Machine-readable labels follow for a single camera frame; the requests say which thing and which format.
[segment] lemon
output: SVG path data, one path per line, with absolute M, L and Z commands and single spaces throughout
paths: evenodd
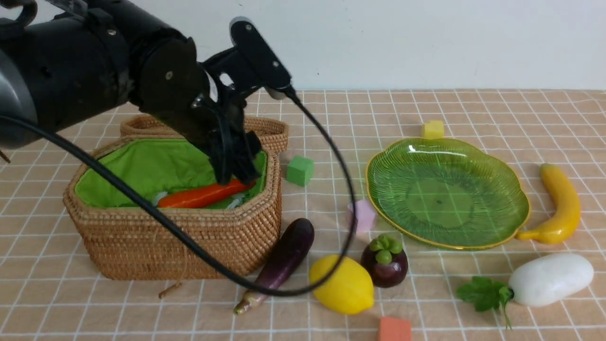
M 315 283 L 335 265 L 339 255 L 317 260 L 309 270 L 309 281 Z M 345 257 L 332 277 L 313 292 L 326 308 L 340 314 L 355 315 L 375 305 L 375 289 L 370 274 L 355 260 Z

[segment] foam block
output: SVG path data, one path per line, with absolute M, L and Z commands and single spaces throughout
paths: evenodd
M 314 174 L 312 160 L 299 155 L 295 156 L 286 168 L 286 181 L 301 187 L 307 186 Z
M 422 138 L 433 140 L 444 137 L 444 124 L 442 121 L 429 121 L 423 124 L 421 131 Z
M 348 223 L 351 224 L 353 219 L 353 207 L 351 204 L 347 205 L 348 209 Z M 368 232 L 375 227 L 377 213 L 375 208 L 370 204 L 368 200 L 356 201 L 356 213 L 358 220 L 356 221 L 356 233 Z
M 378 341 L 412 341 L 413 328 L 409 320 L 381 317 Z

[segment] orange cube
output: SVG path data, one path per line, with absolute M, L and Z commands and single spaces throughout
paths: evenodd
M 413 328 L 408 320 L 381 317 L 378 341 L 412 341 Z

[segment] green cube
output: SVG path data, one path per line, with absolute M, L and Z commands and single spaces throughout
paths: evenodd
M 286 168 L 286 181 L 305 187 L 313 178 L 313 169 L 312 160 L 297 155 Z

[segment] carrot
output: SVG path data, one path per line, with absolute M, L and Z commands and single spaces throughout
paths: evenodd
M 229 184 L 221 186 L 212 184 L 200 188 L 188 189 L 167 195 L 158 201 L 159 208 L 191 208 L 200 209 L 221 200 L 227 199 L 234 194 L 244 192 L 255 186 L 255 182 L 245 185 L 234 179 Z

